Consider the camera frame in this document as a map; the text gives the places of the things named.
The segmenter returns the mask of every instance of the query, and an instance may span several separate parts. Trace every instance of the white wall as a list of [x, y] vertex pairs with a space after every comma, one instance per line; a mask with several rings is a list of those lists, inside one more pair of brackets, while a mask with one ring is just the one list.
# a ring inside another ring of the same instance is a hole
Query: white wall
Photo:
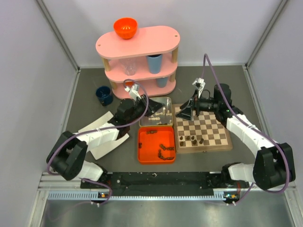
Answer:
[[100, 67], [97, 39], [120, 17], [180, 33], [179, 65], [246, 63], [279, 0], [44, 0], [81, 67]]
[[303, 196], [303, 1], [292, 0], [257, 55], [251, 73], [274, 139], [294, 152]]
[[0, 220], [25, 226], [75, 70], [33, 0], [0, 8]]

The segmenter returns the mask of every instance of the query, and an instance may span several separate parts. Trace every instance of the bowl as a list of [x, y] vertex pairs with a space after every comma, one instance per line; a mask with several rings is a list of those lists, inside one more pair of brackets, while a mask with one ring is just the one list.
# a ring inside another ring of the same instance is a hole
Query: bowl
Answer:
[[124, 17], [114, 23], [114, 30], [123, 39], [130, 39], [136, 34], [138, 23], [135, 19]]

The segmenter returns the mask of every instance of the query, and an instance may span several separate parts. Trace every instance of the wooden chess board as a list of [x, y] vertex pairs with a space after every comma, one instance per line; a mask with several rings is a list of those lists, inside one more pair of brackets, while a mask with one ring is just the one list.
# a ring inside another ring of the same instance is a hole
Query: wooden chess board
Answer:
[[181, 104], [172, 105], [176, 151], [178, 153], [227, 151], [232, 149], [232, 141], [227, 129], [216, 120], [213, 112], [200, 112], [194, 120], [176, 117]]

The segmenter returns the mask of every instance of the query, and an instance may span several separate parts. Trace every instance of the shelf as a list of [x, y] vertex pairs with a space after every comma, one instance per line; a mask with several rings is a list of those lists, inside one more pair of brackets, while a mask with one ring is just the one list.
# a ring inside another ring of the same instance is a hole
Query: shelf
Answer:
[[105, 59], [131, 58], [176, 49], [180, 42], [179, 33], [168, 26], [138, 28], [131, 39], [120, 38], [115, 31], [102, 35], [96, 42], [98, 54]]
[[157, 74], [149, 72], [146, 56], [136, 58], [137, 72], [128, 76], [125, 74], [124, 66], [120, 60], [111, 60], [109, 62], [110, 71], [105, 71], [107, 78], [116, 83], [122, 83], [125, 79], [144, 80], [167, 77], [173, 74], [178, 66], [178, 63], [171, 62], [171, 54], [165, 53], [162, 57], [161, 71]]
[[[167, 95], [170, 92], [172, 92], [176, 86], [176, 81], [170, 82], [169, 80], [167, 81], [167, 85], [163, 88], [160, 88], [157, 86], [156, 80], [155, 79], [149, 79], [149, 80], [142, 80], [140, 81], [140, 84], [144, 86], [144, 88], [147, 91], [148, 96], [162, 96], [162, 95]], [[129, 94], [124, 90], [123, 84], [117, 84], [117, 88], [113, 89], [113, 93], [115, 96], [117, 96], [120, 99], [123, 98], [130, 98]], [[143, 90], [140, 88], [139, 94], [143, 95]]]

